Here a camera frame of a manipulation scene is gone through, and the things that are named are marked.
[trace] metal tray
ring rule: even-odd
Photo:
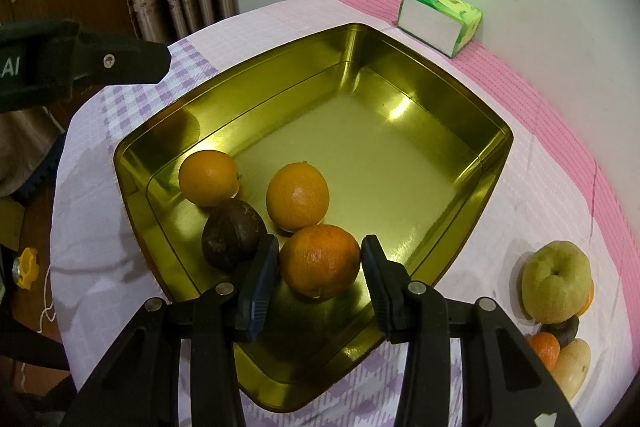
[[[433,283],[482,213],[512,141],[507,125],[450,74],[369,26],[349,24],[220,73],[127,136],[114,163],[146,259],[180,301],[227,277],[202,256],[206,213],[178,188],[178,168],[196,150],[234,156],[239,197],[272,233],[271,177],[287,163],[311,163],[329,185],[324,222],[358,242],[375,233],[391,259]],[[322,303],[281,283],[264,333],[235,347],[240,386],[265,409],[302,407],[378,345],[372,318],[362,272]]]

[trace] tablecloth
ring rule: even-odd
[[[54,199],[51,284],[76,385],[145,299],[162,296],[132,233],[113,168],[117,143],[159,109],[219,71],[294,39],[350,22],[373,26],[453,74],[510,126],[503,174],[465,247],[437,289],[447,298],[497,299],[524,333],[515,274],[527,253],[573,241],[591,261],[596,298],[578,336],[592,349],[588,379],[572,401],[585,427],[606,418],[640,361],[640,253],[597,162],[524,79],[478,44],[454,60],[394,26],[399,0],[289,0],[223,20],[170,47],[157,86],[107,87],[73,118]],[[181,365],[181,427],[190,425],[188,346]],[[242,403],[250,427],[390,426],[406,348],[383,343],[318,399],[290,414]],[[452,360],[450,425],[460,423],[460,359]]]

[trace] green tissue package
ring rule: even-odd
[[[476,32],[482,12],[463,0],[402,0],[398,27],[448,57]]]

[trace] orange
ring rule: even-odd
[[[329,208],[329,187],[318,169],[290,163],[275,173],[267,187],[267,212],[287,232],[316,225]]]
[[[198,151],[182,162],[178,172],[182,195],[199,206],[215,206],[240,189],[236,162],[221,151]]]
[[[556,367],[556,362],[560,356],[560,343],[554,335],[541,332],[529,337],[527,340],[548,371]]]
[[[360,270],[360,247],[335,225],[312,225],[296,232],[280,250],[280,274],[289,287],[312,299],[330,299],[353,284]]]
[[[596,286],[593,283],[593,279],[591,279],[591,288],[589,290],[589,295],[587,295],[587,300],[584,303],[584,306],[580,308],[580,311],[577,312],[576,315],[578,315],[578,317],[582,316],[582,314],[589,309],[589,306],[591,306],[591,303],[593,302],[593,296],[595,295],[595,293]]]

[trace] pink striped tablecloth border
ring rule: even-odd
[[[398,18],[400,0],[338,1],[391,25],[395,25]],[[637,370],[640,366],[640,250],[620,202],[600,166],[550,103],[480,44],[471,41],[456,58],[444,58],[482,87],[538,138],[584,196],[591,219],[599,225],[622,280],[633,344],[632,360]]]

